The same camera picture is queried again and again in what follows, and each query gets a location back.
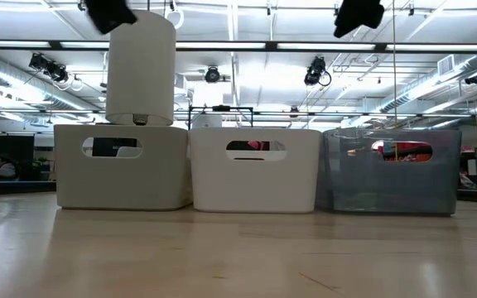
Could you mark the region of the white lamp with wooden base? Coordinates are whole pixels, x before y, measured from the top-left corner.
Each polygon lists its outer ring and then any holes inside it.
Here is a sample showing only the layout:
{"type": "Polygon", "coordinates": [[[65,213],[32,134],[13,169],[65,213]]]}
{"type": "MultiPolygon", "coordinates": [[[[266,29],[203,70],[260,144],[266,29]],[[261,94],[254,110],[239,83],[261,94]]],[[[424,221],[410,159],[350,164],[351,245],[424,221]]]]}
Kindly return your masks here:
{"type": "Polygon", "coordinates": [[[110,34],[105,118],[117,125],[173,123],[176,29],[154,12],[110,34]]]}

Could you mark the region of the black overhead light beam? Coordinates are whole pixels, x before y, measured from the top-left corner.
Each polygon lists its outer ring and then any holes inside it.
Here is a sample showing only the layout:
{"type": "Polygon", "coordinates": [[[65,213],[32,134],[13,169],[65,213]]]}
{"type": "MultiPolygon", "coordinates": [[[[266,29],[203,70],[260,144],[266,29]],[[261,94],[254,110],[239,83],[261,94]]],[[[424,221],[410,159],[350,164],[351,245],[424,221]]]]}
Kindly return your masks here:
{"type": "MultiPolygon", "coordinates": [[[[0,40],[0,50],[105,51],[108,41],[0,40]]],[[[473,43],[360,43],[299,41],[178,41],[178,51],[477,54],[473,43]]]]}

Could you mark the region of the green potted plant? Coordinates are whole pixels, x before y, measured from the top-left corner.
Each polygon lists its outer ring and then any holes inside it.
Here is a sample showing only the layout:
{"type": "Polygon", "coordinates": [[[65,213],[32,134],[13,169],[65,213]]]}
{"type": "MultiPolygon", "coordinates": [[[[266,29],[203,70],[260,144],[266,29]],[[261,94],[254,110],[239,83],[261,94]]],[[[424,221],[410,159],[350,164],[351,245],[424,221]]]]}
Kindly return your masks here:
{"type": "Polygon", "coordinates": [[[46,157],[35,158],[32,162],[32,177],[34,180],[49,181],[55,173],[55,162],[46,157]]]}

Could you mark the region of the light grey plastic bin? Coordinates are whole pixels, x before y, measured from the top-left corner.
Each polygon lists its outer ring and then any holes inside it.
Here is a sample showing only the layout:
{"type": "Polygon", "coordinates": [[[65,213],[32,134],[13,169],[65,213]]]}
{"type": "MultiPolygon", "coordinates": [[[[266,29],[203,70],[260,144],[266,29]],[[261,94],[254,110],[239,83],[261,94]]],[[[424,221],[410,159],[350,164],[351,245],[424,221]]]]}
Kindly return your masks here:
{"type": "Polygon", "coordinates": [[[178,127],[54,126],[56,197],[63,209],[175,210],[192,202],[188,132],[178,127]],[[132,138],[133,156],[89,156],[89,138],[132,138]]]}

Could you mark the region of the dark translucent plastic bin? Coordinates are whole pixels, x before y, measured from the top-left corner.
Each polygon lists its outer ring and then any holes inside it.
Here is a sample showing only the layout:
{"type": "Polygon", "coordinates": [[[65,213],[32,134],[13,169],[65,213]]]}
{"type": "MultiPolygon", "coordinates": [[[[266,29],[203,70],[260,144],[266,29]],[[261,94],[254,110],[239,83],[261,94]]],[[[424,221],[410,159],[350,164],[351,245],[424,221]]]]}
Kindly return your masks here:
{"type": "Polygon", "coordinates": [[[457,130],[341,128],[323,132],[316,208],[335,212],[452,215],[460,182],[457,130]],[[385,142],[424,142],[425,162],[385,161],[385,142]]]}

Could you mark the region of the person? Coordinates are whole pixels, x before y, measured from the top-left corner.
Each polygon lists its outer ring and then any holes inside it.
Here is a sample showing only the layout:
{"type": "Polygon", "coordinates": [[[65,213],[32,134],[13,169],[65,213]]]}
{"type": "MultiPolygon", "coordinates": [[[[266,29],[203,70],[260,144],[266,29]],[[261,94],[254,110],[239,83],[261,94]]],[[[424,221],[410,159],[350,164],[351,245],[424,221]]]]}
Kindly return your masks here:
{"type": "Polygon", "coordinates": [[[0,179],[1,180],[16,180],[17,169],[7,158],[0,157],[0,179]]]}

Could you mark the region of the white plastic bin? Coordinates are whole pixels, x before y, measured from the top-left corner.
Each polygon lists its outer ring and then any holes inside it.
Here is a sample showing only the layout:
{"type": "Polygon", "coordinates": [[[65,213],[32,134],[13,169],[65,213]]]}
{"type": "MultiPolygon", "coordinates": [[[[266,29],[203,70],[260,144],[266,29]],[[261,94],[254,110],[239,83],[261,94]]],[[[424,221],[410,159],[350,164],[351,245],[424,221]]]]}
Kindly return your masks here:
{"type": "Polygon", "coordinates": [[[314,210],[320,132],[283,128],[189,131],[194,208],[307,214],[314,210]]]}

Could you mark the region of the silver ventilation duct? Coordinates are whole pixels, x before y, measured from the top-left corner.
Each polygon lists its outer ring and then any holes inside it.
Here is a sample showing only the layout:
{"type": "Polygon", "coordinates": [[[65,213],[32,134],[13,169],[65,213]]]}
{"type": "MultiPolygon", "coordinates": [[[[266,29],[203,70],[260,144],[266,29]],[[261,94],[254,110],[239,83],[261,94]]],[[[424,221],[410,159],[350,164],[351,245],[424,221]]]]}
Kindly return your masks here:
{"type": "Polygon", "coordinates": [[[374,112],[388,113],[405,103],[410,103],[434,92],[450,81],[476,73],[477,55],[448,55],[439,60],[436,65],[437,67],[432,72],[384,98],[374,112]]]}
{"type": "Polygon", "coordinates": [[[0,81],[8,88],[16,91],[23,99],[51,99],[60,101],[78,110],[91,110],[85,101],[60,90],[54,83],[38,79],[33,74],[24,73],[13,66],[0,64],[0,81]]]}

